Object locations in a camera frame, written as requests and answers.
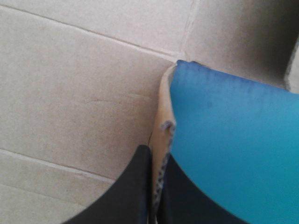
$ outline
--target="blue foam sheet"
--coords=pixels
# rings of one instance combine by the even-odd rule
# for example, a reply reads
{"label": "blue foam sheet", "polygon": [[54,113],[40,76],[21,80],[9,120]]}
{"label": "blue foam sheet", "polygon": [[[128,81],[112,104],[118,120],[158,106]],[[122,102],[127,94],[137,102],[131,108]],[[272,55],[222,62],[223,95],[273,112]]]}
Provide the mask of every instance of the blue foam sheet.
{"label": "blue foam sheet", "polygon": [[220,206],[252,224],[299,223],[299,95],[178,61],[172,155]]}

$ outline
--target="black plastic object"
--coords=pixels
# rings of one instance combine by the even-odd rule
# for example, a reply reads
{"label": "black plastic object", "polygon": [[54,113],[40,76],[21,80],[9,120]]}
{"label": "black plastic object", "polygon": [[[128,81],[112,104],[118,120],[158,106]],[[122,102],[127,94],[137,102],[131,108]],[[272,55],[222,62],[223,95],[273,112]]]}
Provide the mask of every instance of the black plastic object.
{"label": "black plastic object", "polygon": [[111,188],[64,224],[146,224],[150,195],[150,149],[139,146]]}
{"label": "black plastic object", "polygon": [[157,214],[159,224],[246,224],[207,197],[170,156]]}

